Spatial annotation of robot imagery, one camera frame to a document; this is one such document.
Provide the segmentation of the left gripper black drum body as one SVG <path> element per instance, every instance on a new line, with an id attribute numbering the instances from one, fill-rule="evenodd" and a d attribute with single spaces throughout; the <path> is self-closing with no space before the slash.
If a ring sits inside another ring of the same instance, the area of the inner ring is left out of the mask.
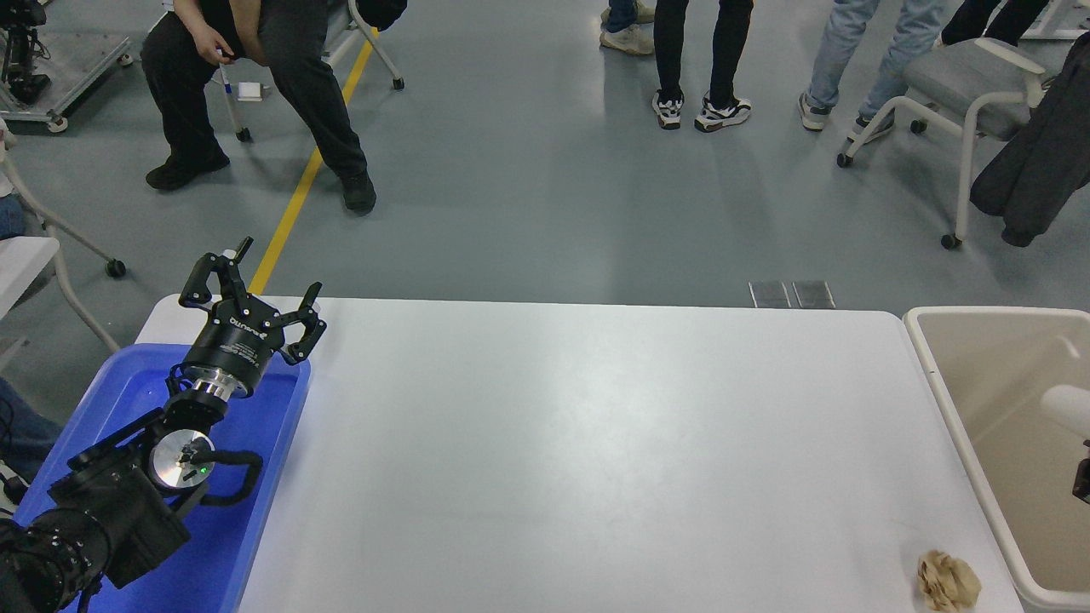
<path id="1" fill-rule="evenodd" d="M 208 312 L 206 325 L 186 354 L 186 377 L 195 381 L 220 371 L 241 387 L 256 387 L 267 371 L 272 353 L 284 344 L 281 330 L 261 327 L 276 317 L 276 306 L 250 298 L 241 304 L 222 296 Z"/>

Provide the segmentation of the person's right hand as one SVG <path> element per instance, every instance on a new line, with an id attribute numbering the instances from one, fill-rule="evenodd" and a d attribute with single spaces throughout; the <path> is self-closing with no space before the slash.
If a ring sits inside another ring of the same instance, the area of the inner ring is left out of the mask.
<path id="1" fill-rule="evenodd" d="M 226 39 L 210 25 L 198 24 L 191 28 L 199 57 L 213 67 L 233 65 L 235 55 Z"/>

